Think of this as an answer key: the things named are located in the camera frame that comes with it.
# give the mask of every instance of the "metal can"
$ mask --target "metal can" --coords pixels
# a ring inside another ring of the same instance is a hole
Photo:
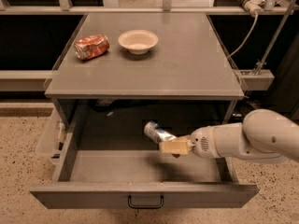
[[[62,150],[64,146],[64,141],[66,138],[66,128],[65,125],[62,121],[57,121],[57,126],[56,126],[56,133],[55,133],[55,150]]]
[[[109,49],[109,46],[105,35],[90,35],[74,43],[75,54],[81,60],[89,60],[102,55]]]
[[[161,129],[159,125],[153,121],[145,125],[144,134],[156,144],[177,138],[173,134]]]

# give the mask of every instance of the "crushed can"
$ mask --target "crushed can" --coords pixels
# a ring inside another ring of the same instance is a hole
[[[89,60],[102,55],[109,49],[109,46],[105,35],[90,35],[74,43],[75,54],[81,60]]]

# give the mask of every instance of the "drawer front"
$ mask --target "drawer front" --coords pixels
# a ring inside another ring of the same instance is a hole
[[[257,192],[255,185],[208,184],[79,184],[31,187],[49,209],[79,208],[239,208]]]

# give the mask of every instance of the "gray drawer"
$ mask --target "gray drawer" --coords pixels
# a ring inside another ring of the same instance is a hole
[[[48,208],[234,208],[256,193],[239,185],[230,160],[178,159],[143,135],[150,119],[176,135],[208,125],[211,105],[175,103],[117,109],[78,106],[49,185],[31,193]]]

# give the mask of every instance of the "white bowl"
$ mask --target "white bowl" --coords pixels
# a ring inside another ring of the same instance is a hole
[[[133,30],[121,34],[119,43],[135,55],[142,55],[158,43],[158,36],[145,30]]]

